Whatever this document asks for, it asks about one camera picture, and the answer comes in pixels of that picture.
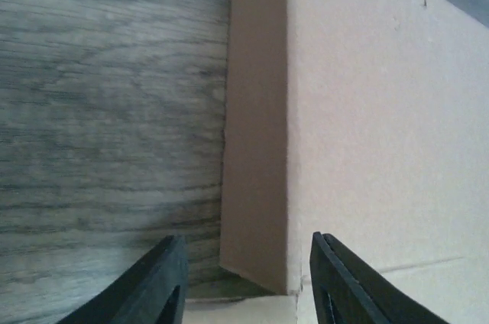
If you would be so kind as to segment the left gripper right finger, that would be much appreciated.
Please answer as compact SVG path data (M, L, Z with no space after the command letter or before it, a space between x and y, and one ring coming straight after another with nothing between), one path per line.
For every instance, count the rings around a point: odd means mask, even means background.
M319 323L446 324L331 234L313 234L309 266Z

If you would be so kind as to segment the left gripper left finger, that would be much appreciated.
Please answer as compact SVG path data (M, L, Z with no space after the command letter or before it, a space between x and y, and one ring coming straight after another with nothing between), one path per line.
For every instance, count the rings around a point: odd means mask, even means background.
M167 236L62 324L174 324L183 321L189 263L185 238Z

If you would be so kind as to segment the cardboard box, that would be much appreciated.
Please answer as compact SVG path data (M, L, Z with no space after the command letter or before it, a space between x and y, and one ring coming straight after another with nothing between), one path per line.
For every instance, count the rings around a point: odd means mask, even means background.
M314 232L450 323L488 321L488 0L231 0L219 263L314 323Z

